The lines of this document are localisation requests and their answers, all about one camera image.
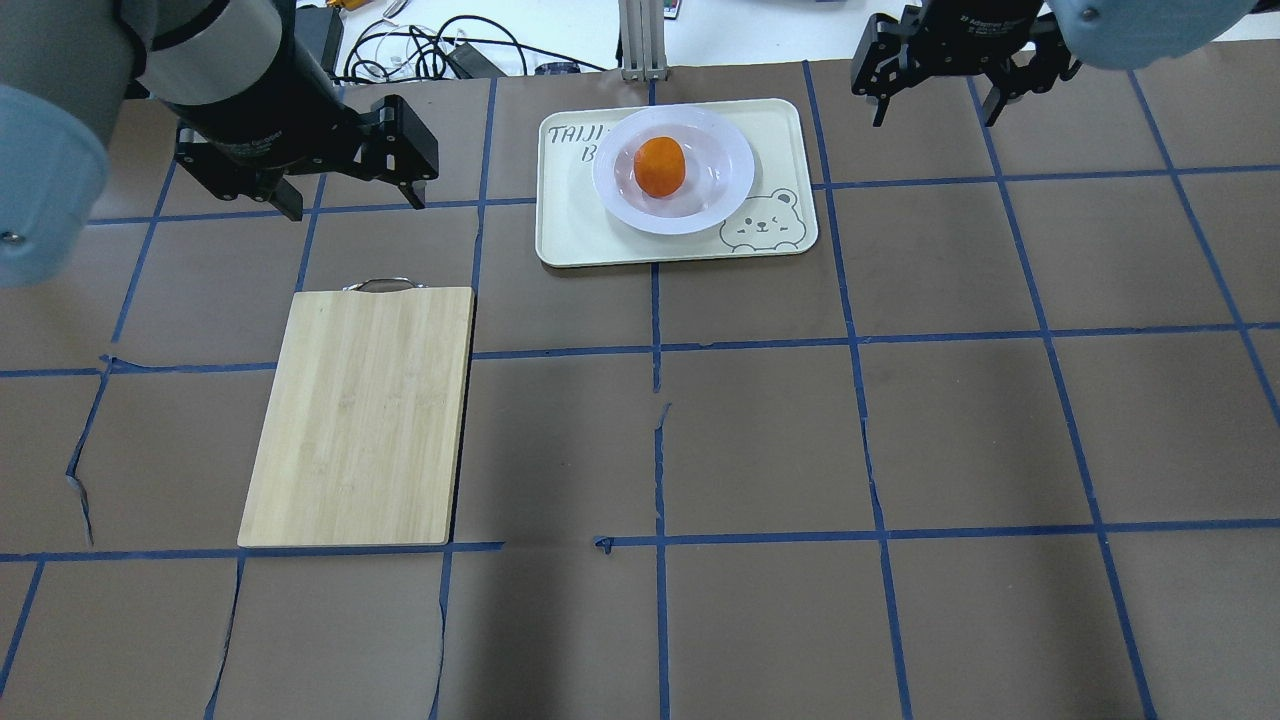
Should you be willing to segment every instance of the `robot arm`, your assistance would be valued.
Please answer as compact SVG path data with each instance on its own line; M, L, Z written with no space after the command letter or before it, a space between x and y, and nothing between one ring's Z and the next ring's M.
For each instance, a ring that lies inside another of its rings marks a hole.
M0 287L58 272L106 183L105 146L131 78L182 120L175 158L224 200L285 217L285 176L396 184L413 208L436 140L401 97L358 114L293 38L292 0L19 0L0 46Z
M1252 12L1277 0L924 0L902 18L877 13L867 23L854 56L852 92L876 101L872 124L884 122L890 99L933 76L991 79L983 102L987 126L1010 100L1048 92L1071 79L1082 64L1108 69L1144 68L1213 40ZM1012 55L1028 42L1030 61Z

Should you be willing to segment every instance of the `cutting board handle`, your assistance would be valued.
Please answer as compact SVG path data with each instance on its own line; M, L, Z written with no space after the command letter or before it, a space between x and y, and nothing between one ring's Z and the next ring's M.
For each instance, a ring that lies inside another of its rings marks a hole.
M398 290L410 290L421 287L426 286L419 282L413 282L408 278L370 278L362 283L348 284L342 290L360 291L360 292L396 292Z

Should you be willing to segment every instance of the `white bowl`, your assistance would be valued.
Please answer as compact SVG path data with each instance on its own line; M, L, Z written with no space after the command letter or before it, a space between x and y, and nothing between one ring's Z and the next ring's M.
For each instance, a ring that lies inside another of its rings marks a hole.
M685 182L667 197L652 197L635 178L635 154L667 136L685 151ZM591 167L595 193L623 223L658 234L685 234L724 220L742 205L755 179L755 155L728 118L687 105L646 108L604 136Z

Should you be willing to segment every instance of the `bamboo cutting board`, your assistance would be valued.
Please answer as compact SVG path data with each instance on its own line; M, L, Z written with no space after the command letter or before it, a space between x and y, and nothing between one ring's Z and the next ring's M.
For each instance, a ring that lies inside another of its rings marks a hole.
M448 541L467 287L293 297L242 547Z

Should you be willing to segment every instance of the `bear cartoon drawing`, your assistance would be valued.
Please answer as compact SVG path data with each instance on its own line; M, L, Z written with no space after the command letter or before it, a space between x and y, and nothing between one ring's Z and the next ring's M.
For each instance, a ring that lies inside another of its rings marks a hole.
M769 195L754 195L721 224L721 241L733 252L778 250L783 245L799 250L808 229L796 209L796 193L778 188Z

